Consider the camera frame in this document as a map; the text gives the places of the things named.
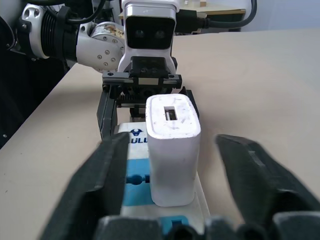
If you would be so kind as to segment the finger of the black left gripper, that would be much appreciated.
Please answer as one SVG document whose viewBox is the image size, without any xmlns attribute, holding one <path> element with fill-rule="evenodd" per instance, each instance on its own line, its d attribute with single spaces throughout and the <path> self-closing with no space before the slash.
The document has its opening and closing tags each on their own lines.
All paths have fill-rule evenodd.
<svg viewBox="0 0 320 240">
<path fill-rule="evenodd" d="M 102 87 L 96 116 L 101 139 L 112 136 L 118 123 L 118 117 L 117 102 L 112 98 L 111 86 Z"/>
<path fill-rule="evenodd" d="M 183 94 L 190 99 L 190 101 L 195 109 L 195 112 L 197 114 L 197 117 L 199 118 L 200 117 L 199 110 L 198 110 L 198 107 L 197 107 L 197 104 L 196 104 L 196 101 L 195 101 L 195 98 L 193 96 L 192 91 L 190 89 L 186 89 L 186 87 L 183 86 L 182 89 L 180 90 L 180 94 Z"/>
</svg>

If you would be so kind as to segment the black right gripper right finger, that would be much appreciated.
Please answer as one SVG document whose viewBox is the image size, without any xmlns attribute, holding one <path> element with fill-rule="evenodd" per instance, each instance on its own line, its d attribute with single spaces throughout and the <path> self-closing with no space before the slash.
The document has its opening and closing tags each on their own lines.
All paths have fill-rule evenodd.
<svg viewBox="0 0 320 240">
<path fill-rule="evenodd" d="M 269 226 L 281 212 L 320 212 L 320 201 L 258 143 L 219 134 L 215 138 L 232 197 L 246 223 Z"/>
</svg>

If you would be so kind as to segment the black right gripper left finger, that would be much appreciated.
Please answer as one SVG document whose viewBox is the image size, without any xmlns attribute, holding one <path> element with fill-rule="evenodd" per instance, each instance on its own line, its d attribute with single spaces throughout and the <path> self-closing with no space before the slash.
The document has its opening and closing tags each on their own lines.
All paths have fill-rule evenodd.
<svg viewBox="0 0 320 240">
<path fill-rule="evenodd" d="M 130 135 L 105 138 L 71 177 L 40 240 L 93 240 L 98 222 L 119 215 Z"/>
</svg>

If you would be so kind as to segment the white usb charger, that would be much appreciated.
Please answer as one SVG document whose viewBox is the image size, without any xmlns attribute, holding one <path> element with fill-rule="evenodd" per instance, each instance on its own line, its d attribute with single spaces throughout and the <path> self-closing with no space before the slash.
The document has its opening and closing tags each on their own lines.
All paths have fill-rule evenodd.
<svg viewBox="0 0 320 240">
<path fill-rule="evenodd" d="M 160 207 L 190 204 L 195 197 L 201 125 L 189 97 L 158 94 L 145 105 L 150 191 Z"/>
</svg>

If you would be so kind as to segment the white and blue power strip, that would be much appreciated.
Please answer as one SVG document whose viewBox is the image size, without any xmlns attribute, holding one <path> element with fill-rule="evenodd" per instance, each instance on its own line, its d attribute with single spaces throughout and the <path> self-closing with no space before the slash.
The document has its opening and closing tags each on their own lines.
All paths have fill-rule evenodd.
<svg viewBox="0 0 320 240">
<path fill-rule="evenodd" d="M 116 133 L 129 132 L 130 144 L 126 167 L 127 183 L 120 214 L 127 217 L 151 217 L 160 220 L 162 232 L 183 224 L 193 227 L 199 234 L 204 232 L 205 219 L 210 211 L 199 177 L 195 178 L 195 197 L 192 203 L 176 207 L 160 207 L 152 201 L 150 190 L 150 165 L 144 122 L 121 123 Z"/>
</svg>

